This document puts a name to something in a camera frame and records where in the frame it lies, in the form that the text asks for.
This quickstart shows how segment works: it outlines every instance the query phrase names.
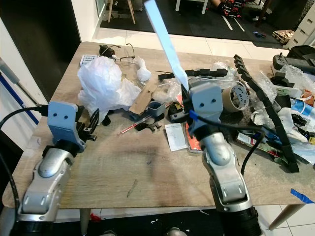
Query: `wooden chair leg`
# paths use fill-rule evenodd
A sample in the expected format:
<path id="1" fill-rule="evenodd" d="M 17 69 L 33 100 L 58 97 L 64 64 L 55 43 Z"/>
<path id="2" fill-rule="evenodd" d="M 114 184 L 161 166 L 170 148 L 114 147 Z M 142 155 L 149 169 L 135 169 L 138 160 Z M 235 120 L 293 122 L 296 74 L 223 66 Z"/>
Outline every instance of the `wooden chair leg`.
<path id="1" fill-rule="evenodd" d="M 136 24 L 136 22 L 134 20 L 134 16 L 133 16 L 133 9 L 132 9 L 131 0 L 127 0 L 127 2 L 128 2 L 128 5 L 129 5 L 129 10 L 130 10 L 130 13 L 131 13 L 132 21 L 133 21 L 134 24 Z"/>
<path id="2" fill-rule="evenodd" d="M 110 22 L 110 17 L 111 17 L 111 14 L 112 14 L 113 2 L 114 2 L 114 0 L 110 0 L 110 3 L 109 3 L 108 22 Z"/>

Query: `black cable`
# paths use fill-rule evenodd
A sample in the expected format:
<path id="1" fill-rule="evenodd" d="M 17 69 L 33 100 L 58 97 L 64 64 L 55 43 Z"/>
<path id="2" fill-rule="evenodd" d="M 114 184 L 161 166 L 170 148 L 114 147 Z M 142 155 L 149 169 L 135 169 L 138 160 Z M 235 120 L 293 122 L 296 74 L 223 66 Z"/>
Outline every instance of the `black cable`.
<path id="1" fill-rule="evenodd" d="M 2 128 L 2 126 L 4 125 L 4 123 L 10 119 L 12 116 L 18 114 L 18 113 L 21 113 L 21 112 L 25 112 L 25 111 L 39 111 L 42 113 L 43 109 L 42 106 L 39 106 L 39 107 L 26 107 L 26 108 L 21 108 L 21 109 L 18 109 L 10 114 L 8 114 L 6 117 L 3 118 L 3 120 L 0 122 L 0 130 Z M 4 166 L 4 169 L 6 171 L 6 173 L 8 174 L 9 176 L 9 182 L 10 182 L 10 185 L 11 185 L 11 189 L 12 189 L 12 192 L 13 192 L 13 197 L 14 197 L 14 204 L 15 204 L 15 216 L 17 216 L 17 213 L 18 213 L 18 209 L 19 209 L 19 205 L 20 205 L 20 199 L 19 199 L 19 194 L 18 194 L 18 191 L 17 191 L 17 188 L 16 188 L 16 185 L 15 185 L 15 182 L 14 182 L 14 179 L 13 179 L 13 176 L 12 176 L 12 173 L 8 167 L 8 165 L 6 164 L 1 152 L 0 152 L 0 160 L 1 162 L 3 163 L 3 166 Z"/>
<path id="2" fill-rule="evenodd" d="M 248 162 L 250 156 L 252 155 L 252 153 L 255 151 L 255 149 L 257 148 L 257 146 L 260 144 L 260 142 L 263 140 L 263 138 L 265 137 L 265 132 L 258 127 L 255 126 L 236 126 L 236 125 L 232 125 L 232 124 L 224 124 L 224 123 L 219 123 L 219 122 L 215 122 L 212 120 L 208 120 L 205 119 L 199 115 L 197 115 L 197 118 L 203 122 L 205 122 L 206 124 L 209 125 L 213 125 L 216 127 L 223 127 L 223 128 L 228 128 L 228 129 L 236 129 L 236 130 L 253 130 L 253 131 L 257 131 L 260 133 L 259 139 L 257 140 L 257 142 L 254 144 L 254 146 L 251 148 L 251 150 L 249 151 L 249 153 L 246 155 L 242 167 L 241 167 L 241 174 L 244 175 L 244 171 L 245 171 L 245 167 L 246 167 L 246 163 Z"/>

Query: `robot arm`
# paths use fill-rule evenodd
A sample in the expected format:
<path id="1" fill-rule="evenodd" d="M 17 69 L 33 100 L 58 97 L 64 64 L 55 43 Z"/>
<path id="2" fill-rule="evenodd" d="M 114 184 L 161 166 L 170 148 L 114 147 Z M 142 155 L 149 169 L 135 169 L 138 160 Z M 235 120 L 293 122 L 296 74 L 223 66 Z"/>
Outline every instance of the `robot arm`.
<path id="1" fill-rule="evenodd" d="M 223 110 L 221 89 L 210 83 L 182 89 L 184 110 L 220 122 Z M 225 236 L 260 236 L 258 214 L 243 176 L 236 168 L 236 154 L 220 130 L 197 118 L 189 118 L 189 133 L 194 134 L 203 149 L 202 162 L 210 175 L 210 186 Z"/>
<path id="2" fill-rule="evenodd" d="M 96 140 L 92 133 L 98 124 L 99 110 L 92 115 L 89 127 L 77 122 L 80 115 L 75 104 L 49 103 L 48 126 L 54 145 L 45 148 L 43 159 L 33 171 L 33 180 L 23 196 L 10 235 L 51 234 L 74 158 L 84 151 L 87 140 Z"/>

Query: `wooden table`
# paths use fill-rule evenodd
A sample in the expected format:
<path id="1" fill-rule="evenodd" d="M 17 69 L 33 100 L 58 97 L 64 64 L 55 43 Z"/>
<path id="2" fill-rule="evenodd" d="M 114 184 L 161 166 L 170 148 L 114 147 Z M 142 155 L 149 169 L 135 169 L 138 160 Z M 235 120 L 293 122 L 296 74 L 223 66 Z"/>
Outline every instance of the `wooden table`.
<path id="1" fill-rule="evenodd" d="M 77 94 L 81 89 L 77 77 L 83 54 L 98 54 L 97 43 L 81 43 L 67 68 L 52 101 L 80 104 Z M 130 47 L 116 50 L 118 57 L 131 53 Z M 135 48 L 136 56 L 142 57 L 157 80 L 160 72 L 171 68 L 164 51 Z M 178 53 L 184 69 L 210 68 L 216 61 L 234 66 L 233 58 Z M 254 76 L 260 70 L 271 76 L 270 61 L 244 59 L 248 71 Z M 134 64 L 120 64 L 130 80 L 136 80 Z M 97 141 L 87 143 L 84 153 L 77 155 L 67 183 L 61 208 L 79 208 L 88 219 L 91 208 L 129 207 L 204 207 L 214 206 L 209 174 L 204 168 L 201 155 L 187 150 L 171 152 L 164 126 L 152 133 L 135 129 L 118 135 L 133 123 L 127 112 L 117 111 L 110 115 L 111 124 L 96 128 Z M 34 133 L 41 138 L 39 148 L 26 148 L 15 171 L 14 179 L 22 198 L 32 180 L 32 171 L 42 158 L 46 145 L 52 144 L 52 134 L 43 117 Z M 249 149 L 233 145 L 240 164 Z M 314 169 L 311 165 L 299 164 L 300 173 L 288 174 L 270 157 L 256 151 L 250 158 L 244 174 L 254 205 L 301 204 L 290 194 L 291 188 L 315 199 Z M 3 204 L 14 207 L 11 189 L 7 186 Z"/>

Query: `blue cable tie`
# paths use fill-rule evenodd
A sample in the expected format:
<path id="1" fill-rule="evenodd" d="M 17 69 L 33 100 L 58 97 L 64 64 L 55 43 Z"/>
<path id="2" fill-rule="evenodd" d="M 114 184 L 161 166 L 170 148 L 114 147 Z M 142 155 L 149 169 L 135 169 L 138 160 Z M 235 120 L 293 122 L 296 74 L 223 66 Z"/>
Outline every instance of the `blue cable tie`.
<path id="1" fill-rule="evenodd" d="M 192 118 L 195 121 L 198 120 L 198 114 L 196 112 L 194 112 L 193 110 L 189 111 L 189 116 L 190 116 L 190 118 Z"/>
<path id="2" fill-rule="evenodd" d="M 302 193 L 299 193 L 298 191 L 296 191 L 295 189 L 291 189 L 291 193 L 298 197 L 302 202 L 306 203 L 306 204 L 310 204 L 310 203 L 314 203 L 311 199 L 309 199 L 307 196 L 305 196 Z"/>

